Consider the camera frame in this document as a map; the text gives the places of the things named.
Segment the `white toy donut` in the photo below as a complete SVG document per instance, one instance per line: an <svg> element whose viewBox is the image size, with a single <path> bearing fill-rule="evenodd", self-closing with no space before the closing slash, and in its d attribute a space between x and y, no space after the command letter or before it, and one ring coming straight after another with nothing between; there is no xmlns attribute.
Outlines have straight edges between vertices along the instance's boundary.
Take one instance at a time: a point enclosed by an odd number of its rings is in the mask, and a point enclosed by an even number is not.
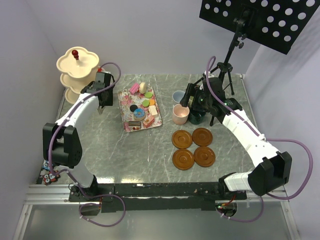
<svg viewBox="0 0 320 240"><path fill-rule="evenodd" d="M147 92L147 84L145 82L141 82L139 85L139 93L145 94Z"/></svg>

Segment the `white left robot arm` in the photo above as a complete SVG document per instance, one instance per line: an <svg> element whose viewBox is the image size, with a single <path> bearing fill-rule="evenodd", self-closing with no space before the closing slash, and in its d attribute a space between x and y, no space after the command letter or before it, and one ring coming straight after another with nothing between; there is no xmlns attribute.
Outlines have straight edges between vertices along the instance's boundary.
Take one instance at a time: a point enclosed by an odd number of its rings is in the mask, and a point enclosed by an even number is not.
<svg viewBox="0 0 320 240"><path fill-rule="evenodd" d="M110 72L98 71L95 80L85 86L69 111L55 123L42 129L43 157L53 176L66 172L87 201L99 195L97 178L81 162L83 149L79 132L95 110L113 105L116 80Z"/></svg>

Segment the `metal serving tongs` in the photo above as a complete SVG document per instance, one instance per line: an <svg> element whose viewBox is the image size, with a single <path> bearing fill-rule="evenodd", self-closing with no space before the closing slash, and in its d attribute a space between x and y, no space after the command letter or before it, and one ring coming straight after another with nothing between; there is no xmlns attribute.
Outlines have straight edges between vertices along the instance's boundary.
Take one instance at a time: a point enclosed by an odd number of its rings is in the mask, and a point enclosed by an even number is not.
<svg viewBox="0 0 320 240"><path fill-rule="evenodd" d="M98 111L98 113L101 115L101 114L103 113L104 109L105 109L104 106L99 106L98 109L97 109L97 111Z"/></svg>

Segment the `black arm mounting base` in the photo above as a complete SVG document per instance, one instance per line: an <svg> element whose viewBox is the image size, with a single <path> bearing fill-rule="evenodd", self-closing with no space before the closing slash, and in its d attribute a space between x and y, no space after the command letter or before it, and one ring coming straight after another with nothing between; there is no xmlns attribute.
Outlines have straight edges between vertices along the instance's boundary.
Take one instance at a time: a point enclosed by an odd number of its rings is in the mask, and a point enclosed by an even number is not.
<svg viewBox="0 0 320 240"><path fill-rule="evenodd" d="M98 196L83 196L79 188L70 190L71 203L101 203L102 213L147 210L201 209L214 211L215 204L236 200L246 200L243 191L229 191L218 182L171 182L171 183L99 183Z"/></svg>

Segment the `pink toy popsicle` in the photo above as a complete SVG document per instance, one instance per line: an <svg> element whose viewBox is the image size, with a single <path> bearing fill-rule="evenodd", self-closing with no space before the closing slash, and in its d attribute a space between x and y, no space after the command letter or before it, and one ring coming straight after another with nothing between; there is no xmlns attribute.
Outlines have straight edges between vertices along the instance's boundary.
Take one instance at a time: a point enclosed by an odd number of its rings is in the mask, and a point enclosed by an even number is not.
<svg viewBox="0 0 320 240"><path fill-rule="evenodd" d="M132 87L129 89L129 92L131 95L134 95L140 88L140 84L139 83L134 83L132 85Z"/></svg>

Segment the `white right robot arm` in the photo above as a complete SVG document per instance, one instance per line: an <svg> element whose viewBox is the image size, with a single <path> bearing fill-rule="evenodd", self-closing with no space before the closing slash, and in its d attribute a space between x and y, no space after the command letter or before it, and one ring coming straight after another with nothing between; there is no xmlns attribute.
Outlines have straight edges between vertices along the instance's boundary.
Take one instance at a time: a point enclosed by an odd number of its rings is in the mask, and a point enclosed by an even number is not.
<svg viewBox="0 0 320 240"><path fill-rule="evenodd" d="M219 196L230 199L237 191L253 191L263 196L289 181L292 157L270 144L248 118L240 103L227 98L222 81L214 76L201 78L202 85L189 83L180 101L183 107L192 102L191 109L209 113L240 142L252 160L249 172L229 173L219 179Z"/></svg>

